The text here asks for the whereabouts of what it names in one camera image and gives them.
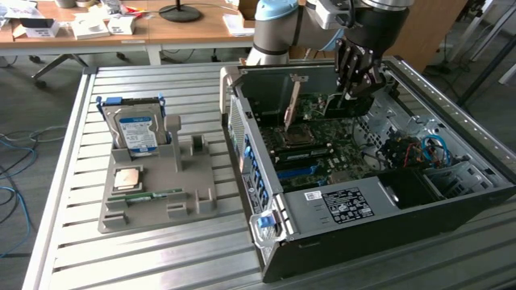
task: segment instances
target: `blue latch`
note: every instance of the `blue latch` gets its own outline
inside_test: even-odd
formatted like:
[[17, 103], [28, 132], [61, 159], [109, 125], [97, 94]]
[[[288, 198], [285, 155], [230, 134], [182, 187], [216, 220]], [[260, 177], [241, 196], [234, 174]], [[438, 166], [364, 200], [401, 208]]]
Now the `blue latch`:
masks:
[[250, 154], [250, 146], [245, 147], [244, 156], [248, 157], [249, 154]]
[[272, 227], [276, 224], [274, 218], [272, 216], [262, 216], [257, 219], [257, 226], [260, 228]]

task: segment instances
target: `desk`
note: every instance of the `desk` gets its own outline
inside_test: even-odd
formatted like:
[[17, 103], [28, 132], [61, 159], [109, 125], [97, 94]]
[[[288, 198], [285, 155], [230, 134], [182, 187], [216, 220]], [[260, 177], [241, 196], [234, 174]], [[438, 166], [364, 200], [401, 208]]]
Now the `desk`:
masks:
[[[122, 1], [126, 6], [156, 11], [172, 2], [166, 1]], [[189, 3], [202, 3], [205, 0], [190, 0]], [[226, 5], [224, 0], [210, 3]], [[226, 9], [198, 5], [202, 12], [201, 20], [185, 24], [165, 21], [157, 13], [152, 19], [138, 19], [133, 35], [116, 35], [93, 39], [74, 40], [70, 28], [61, 28], [56, 38], [28, 38], [20, 36], [12, 39], [12, 28], [0, 31], [0, 56], [45, 55], [64, 53], [109, 53], [124, 51], [146, 51], [150, 65], [160, 65], [162, 49], [230, 48], [250, 47], [252, 37], [233, 37], [222, 22], [222, 14], [233, 13]], [[38, 2], [37, 9], [48, 18], [58, 21], [72, 21], [74, 13], [84, 13], [85, 8], [57, 8], [53, 2]]]

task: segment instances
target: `blue cable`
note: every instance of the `blue cable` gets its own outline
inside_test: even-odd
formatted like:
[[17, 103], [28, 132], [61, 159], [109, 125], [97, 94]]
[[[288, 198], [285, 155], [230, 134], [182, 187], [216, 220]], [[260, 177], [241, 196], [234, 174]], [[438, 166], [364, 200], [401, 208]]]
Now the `blue cable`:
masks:
[[429, 156], [429, 154], [428, 154], [428, 152], [425, 150], [425, 148], [426, 148], [425, 140], [426, 139], [436, 139], [441, 143], [442, 150], [444, 150], [444, 156], [445, 156], [445, 163], [446, 163], [446, 165], [449, 165], [450, 164], [450, 160], [449, 160], [448, 147], [445, 145], [444, 139], [438, 135], [428, 135], [428, 136], [424, 136], [422, 139], [421, 139], [421, 149], [422, 149], [422, 154], [425, 155], [425, 158], [429, 161], [432, 161], [432, 157]]
[[21, 149], [21, 150], [26, 150], [26, 151], [30, 151], [32, 153], [32, 158], [30, 158], [30, 161], [26, 163], [25, 167], [22, 167], [18, 171], [16, 171], [14, 173], [10, 173], [9, 175], [6, 175], [5, 173], [5, 176], [4, 177], [0, 177], [0, 179], [5, 179], [8, 177], [12, 177], [14, 176], [16, 174], [18, 174], [21, 171], [24, 171], [26, 168], [29, 168], [29, 166], [33, 164], [33, 162], [36, 161], [36, 157], [37, 157], [37, 153], [36, 151], [32, 149], [32, 148], [28, 148], [28, 147], [17, 147], [9, 143], [6, 143], [5, 141], [0, 140], [0, 143], [4, 144], [6, 147], [12, 148], [12, 149]]
[[0, 186], [0, 189], [5, 189], [10, 192], [13, 192], [16, 194], [16, 197], [17, 197], [17, 200], [20, 201], [20, 204], [21, 204], [21, 208], [24, 209], [24, 215], [25, 215], [25, 222], [26, 222], [26, 233], [25, 233], [25, 237], [21, 239], [21, 241], [17, 242], [16, 246], [13, 248], [10, 248], [9, 251], [6, 251], [5, 253], [2, 253], [0, 255], [0, 259], [5, 257], [6, 254], [9, 254], [13, 250], [17, 249], [18, 246], [21, 246], [21, 244], [24, 242], [26, 242], [28, 238], [29, 238], [29, 235], [30, 235], [30, 224], [29, 224], [29, 213], [26, 211], [26, 206], [25, 206], [25, 200], [24, 200], [24, 197], [21, 196], [21, 194], [10, 187], [6, 187], [6, 186]]

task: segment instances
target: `chair leg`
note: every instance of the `chair leg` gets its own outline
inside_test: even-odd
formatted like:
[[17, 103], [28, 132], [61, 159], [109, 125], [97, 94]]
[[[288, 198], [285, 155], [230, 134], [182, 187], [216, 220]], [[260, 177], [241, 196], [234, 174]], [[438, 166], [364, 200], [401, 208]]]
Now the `chair leg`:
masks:
[[6, 59], [2, 56], [0, 56], [0, 66], [2, 68], [6, 68], [9, 66], [9, 63], [6, 62]]
[[69, 58], [78, 62], [82, 67], [88, 67], [88, 63], [80, 58], [77, 54], [69, 54]]
[[45, 73], [48, 73], [56, 66], [58, 66], [66, 59], [69, 54], [61, 54], [40, 71], [32, 76], [37, 80]]

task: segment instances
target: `slotted aluminum table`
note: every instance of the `slotted aluminum table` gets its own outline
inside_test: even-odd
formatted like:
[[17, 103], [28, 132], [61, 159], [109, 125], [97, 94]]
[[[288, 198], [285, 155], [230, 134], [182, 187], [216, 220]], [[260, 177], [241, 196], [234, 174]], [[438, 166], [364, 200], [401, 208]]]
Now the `slotted aluminum table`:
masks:
[[[218, 71], [236, 64], [84, 72], [24, 289], [486, 289], [512, 283], [514, 198], [453, 233], [273, 284], [260, 282], [218, 122]], [[220, 215], [174, 227], [101, 234], [112, 138], [94, 98], [154, 97], [160, 92], [166, 113], [181, 116], [180, 137], [205, 134], [209, 140]], [[416, 113], [424, 110], [409, 94], [400, 98]]]

